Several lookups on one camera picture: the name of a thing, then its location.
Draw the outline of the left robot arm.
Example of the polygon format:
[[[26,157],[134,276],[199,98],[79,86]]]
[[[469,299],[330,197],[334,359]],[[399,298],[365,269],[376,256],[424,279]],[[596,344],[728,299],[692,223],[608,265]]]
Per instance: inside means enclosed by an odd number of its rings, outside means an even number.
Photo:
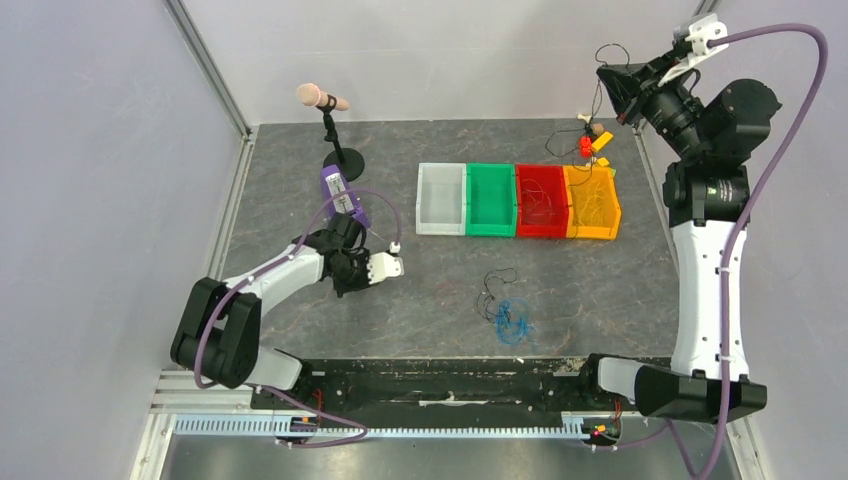
[[[296,238],[277,257],[226,281],[204,277],[192,287],[170,347],[171,360],[201,377],[205,386],[275,387],[290,408],[313,398],[306,363],[261,346],[262,318],[298,290],[331,279],[338,297],[369,288],[366,228],[349,214]]]

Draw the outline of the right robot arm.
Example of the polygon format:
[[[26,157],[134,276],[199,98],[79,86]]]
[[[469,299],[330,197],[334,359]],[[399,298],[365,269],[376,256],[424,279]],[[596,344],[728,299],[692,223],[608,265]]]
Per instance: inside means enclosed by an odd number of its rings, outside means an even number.
[[[662,198],[679,267],[679,321],[671,362],[655,366],[592,354],[577,392],[591,408],[617,395],[646,417],[716,424],[763,410],[768,391],[751,381],[739,318],[738,272],[751,199],[746,161],[780,110],[762,82],[738,79],[709,103],[670,78],[675,61],[604,64],[600,84],[622,124],[646,121],[677,160]]]

